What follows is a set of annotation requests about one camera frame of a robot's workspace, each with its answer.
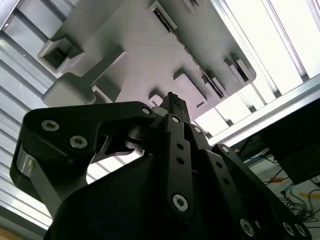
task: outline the white slatted panel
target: white slatted panel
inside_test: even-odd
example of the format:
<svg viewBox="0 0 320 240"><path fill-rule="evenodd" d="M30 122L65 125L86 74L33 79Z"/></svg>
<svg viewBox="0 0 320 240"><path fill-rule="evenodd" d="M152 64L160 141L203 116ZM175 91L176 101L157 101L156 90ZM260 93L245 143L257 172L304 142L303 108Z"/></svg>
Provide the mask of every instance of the white slatted panel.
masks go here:
<svg viewBox="0 0 320 240"><path fill-rule="evenodd" d="M24 1L19 9L48 37L62 24L40 0ZM55 77L37 57L45 43L20 19L12 16L2 30L7 35L0 37L0 206L47 229L52 218L46 206L16 188L9 171L23 117L47 107L42 94Z"/></svg>

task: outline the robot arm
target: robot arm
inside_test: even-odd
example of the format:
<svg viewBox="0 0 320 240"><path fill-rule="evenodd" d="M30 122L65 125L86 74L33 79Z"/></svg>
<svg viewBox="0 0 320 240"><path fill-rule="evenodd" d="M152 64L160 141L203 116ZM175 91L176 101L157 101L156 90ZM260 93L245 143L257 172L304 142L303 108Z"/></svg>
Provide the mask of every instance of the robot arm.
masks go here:
<svg viewBox="0 0 320 240"><path fill-rule="evenodd" d="M88 185L87 168L144 150ZM45 239L294 239L308 229L224 144L209 146L185 101L33 110L10 174L53 217Z"/></svg>

